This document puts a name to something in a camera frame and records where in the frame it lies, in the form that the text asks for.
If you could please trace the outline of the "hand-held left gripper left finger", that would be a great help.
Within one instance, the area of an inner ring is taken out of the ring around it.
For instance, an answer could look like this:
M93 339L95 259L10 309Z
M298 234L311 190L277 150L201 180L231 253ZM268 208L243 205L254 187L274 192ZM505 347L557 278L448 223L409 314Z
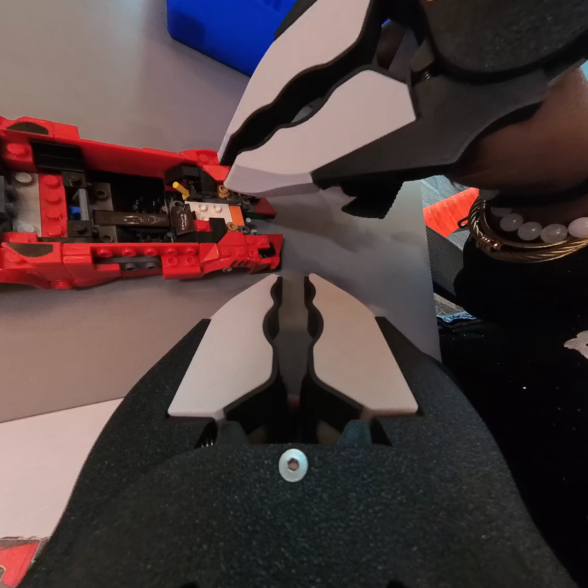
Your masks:
M173 417L238 422L270 429L283 416L275 338L282 278L270 275L236 295L210 319L168 408Z

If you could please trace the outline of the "white instruction booklet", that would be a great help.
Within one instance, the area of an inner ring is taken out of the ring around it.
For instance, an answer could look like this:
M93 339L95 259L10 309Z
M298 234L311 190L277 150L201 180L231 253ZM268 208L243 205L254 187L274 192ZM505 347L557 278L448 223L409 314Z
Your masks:
M20 584L54 533L92 446L121 401L1 424L1 587Z

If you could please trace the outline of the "blue plastic bin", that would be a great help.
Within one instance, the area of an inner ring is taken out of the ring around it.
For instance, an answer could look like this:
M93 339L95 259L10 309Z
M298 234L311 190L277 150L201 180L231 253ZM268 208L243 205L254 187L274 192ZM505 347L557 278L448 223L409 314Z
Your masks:
M295 1L167 1L173 39L251 76Z

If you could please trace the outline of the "person's right forearm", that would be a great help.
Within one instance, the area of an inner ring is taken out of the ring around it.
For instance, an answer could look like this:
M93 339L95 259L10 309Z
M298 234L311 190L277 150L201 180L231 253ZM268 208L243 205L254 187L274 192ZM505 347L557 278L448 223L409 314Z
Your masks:
M463 248L454 280L471 315L501 327L573 337L587 330L587 248L537 263L498 261L475 246Z

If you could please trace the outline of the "person's right hand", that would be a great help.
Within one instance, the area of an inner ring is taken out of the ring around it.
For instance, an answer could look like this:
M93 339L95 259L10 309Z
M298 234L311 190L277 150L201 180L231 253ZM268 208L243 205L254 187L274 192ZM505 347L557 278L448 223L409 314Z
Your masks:
M477 140L447 177L503 194L561 193L587 179L587 78L561 75L535 114Z

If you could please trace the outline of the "red toy brick car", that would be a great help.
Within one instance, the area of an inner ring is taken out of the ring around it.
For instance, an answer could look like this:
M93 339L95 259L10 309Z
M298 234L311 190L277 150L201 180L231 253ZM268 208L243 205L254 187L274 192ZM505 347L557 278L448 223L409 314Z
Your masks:
M276 211L224 185L208 149L179 153L1 117L1 284L85 289L135 276L191 280L281 268Z

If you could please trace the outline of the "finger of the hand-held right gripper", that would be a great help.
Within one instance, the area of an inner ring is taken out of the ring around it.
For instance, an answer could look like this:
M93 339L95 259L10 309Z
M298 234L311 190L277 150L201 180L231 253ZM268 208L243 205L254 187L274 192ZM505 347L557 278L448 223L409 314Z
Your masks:
M221 164L231 166L371 63L382 24L382 1L297 2L246 86L218 152Z
M312 114L278 127L261 146L240 153L226 187L267 198L318 192L313 172L415 119L408 84L387 72L360 70Z

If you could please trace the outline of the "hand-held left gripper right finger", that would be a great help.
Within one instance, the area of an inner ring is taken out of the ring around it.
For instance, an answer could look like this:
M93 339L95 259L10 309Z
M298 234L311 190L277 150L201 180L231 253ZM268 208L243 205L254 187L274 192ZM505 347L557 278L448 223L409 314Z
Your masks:
M319 419L409 416L418 404L376 320L362 302L310 274L305 281L313 345L304 400Z

